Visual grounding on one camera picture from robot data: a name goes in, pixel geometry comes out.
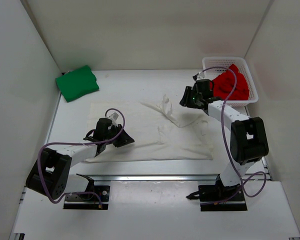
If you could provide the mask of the white t shirt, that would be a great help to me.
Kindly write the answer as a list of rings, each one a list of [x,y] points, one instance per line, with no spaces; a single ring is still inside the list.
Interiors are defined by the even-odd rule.
[[[125,117],[125,131],[134,143],[123,147],[108,145],[89,163],[212,160],[213,144],[209,120],[198,109],[185,108],[164,95],[160,100],[92,102],[87,130],[96,127],[99,118],[120,110]]]

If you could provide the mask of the green polo shirt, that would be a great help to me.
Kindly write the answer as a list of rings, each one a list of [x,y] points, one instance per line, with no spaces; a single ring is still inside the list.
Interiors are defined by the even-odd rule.
[[[88,65],[57,77],[55,81],[67,103],[100,90],[97,78]]]

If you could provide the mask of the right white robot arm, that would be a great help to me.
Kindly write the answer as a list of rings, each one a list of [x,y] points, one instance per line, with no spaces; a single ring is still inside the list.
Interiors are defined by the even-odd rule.
[[[269,153],[264,122],[260,117],[241,114],[227,101],[213,95],[212,82],[196,80],[193,86],[186,86],[179,104],[182,107],[204,111],[221,123],[221,133],[230,131],[230,141],[223,136],[229,164],[216,178],[215,185],[208,192],[199,191],[187,196],[189,200],[211,197],[210,205],[225,203],[238,193],[244,193],[247,170]]]

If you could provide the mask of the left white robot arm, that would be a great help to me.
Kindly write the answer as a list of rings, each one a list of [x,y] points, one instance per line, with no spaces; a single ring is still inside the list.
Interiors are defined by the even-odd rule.
[[[87,159],[100,155],[108,145],[120,148],[135,142],[111,117],[102,117],[95,129],[90,130],[82,143],[52,142],[38,153],[25,186],[57,204],[68,195],[65,193],[70,168]]]

